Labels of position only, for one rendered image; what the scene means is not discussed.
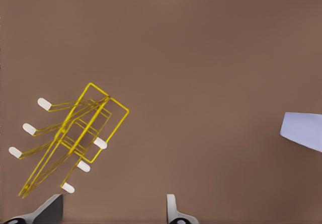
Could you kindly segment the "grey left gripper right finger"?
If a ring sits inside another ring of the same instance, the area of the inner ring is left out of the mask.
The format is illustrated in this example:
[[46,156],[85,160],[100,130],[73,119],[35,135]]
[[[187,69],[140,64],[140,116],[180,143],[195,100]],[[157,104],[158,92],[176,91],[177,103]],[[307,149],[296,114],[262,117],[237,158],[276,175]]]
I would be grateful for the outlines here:
[[199,221],[194,216],[179,212],[177,210],[175,195],[167,194],[167,223],[168,224],[199,224]]

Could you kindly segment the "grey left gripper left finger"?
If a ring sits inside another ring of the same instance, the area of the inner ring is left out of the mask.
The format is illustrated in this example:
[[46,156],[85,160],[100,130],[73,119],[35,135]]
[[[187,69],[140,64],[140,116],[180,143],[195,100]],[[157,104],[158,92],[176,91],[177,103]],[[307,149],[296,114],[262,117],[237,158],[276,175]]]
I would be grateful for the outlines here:
[[34,212],[12,217],[3,224],[61,224],[63,195],[54,194]]

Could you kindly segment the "pale lavender cup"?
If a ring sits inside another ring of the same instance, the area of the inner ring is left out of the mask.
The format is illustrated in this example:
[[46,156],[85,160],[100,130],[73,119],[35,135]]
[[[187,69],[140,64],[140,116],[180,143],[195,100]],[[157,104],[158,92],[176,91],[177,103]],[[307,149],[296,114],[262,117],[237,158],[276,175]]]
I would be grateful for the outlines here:
[[286,112],[280,135],[322,153],[322,114]]

